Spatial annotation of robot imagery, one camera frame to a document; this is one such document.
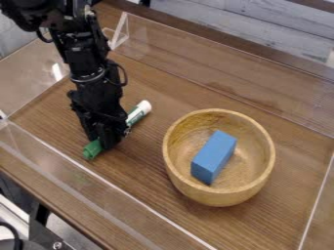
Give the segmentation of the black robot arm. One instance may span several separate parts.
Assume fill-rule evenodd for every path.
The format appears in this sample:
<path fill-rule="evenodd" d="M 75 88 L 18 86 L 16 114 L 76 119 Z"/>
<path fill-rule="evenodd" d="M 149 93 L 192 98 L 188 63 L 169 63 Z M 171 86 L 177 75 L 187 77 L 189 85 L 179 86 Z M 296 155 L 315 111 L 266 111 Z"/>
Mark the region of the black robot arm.
<path fill-rule="evenodd" d="M 0 12 L 25 32 L 47 29 L 39 39 L 55 45 L 71 70 L 76 88 L 68 92 L 71 108 L 87 138 L 111 149 L 129 130 L 120 99 L 128 84 L 124 68 L 108 59 L 93 0 L 0 0 Z"/>

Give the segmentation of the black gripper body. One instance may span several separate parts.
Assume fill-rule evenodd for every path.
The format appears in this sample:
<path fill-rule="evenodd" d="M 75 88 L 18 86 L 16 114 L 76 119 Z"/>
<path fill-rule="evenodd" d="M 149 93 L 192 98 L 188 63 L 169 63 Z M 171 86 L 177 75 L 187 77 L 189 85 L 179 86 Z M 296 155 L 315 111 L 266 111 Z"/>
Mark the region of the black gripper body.
<path fill-rule="evenodd" d="M 120 104 L 123 88 L 128 84 L 124 68 L 116 62 L 107 60 L 96 77 L 72 78 L 72 81 L 77 89 L 68 92 L 68 98 L 80 123 L 81 118 L 93 120 L 95 130 L 99 123 L 120 123 L 125 132 L 128 115 Z"/>

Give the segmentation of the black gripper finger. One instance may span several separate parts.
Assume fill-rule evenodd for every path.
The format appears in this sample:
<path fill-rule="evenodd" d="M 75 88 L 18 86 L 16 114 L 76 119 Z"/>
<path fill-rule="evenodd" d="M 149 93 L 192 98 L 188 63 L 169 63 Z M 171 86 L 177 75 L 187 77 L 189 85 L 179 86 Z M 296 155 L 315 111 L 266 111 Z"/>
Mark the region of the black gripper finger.
<path fill-rule="evenodd" d="M 81 118 L 81 125 L 87 138 L 91 141 L 95 141 L 97 139 L 97 133 L 95 130 L 95 121 L 88 118 Z"/>
<path fill-rule="evenodd" d="M 96 125 L 97 139 L 104 150 L 111 149 L 123 139 L 123 126 L 120 123 Z"/>

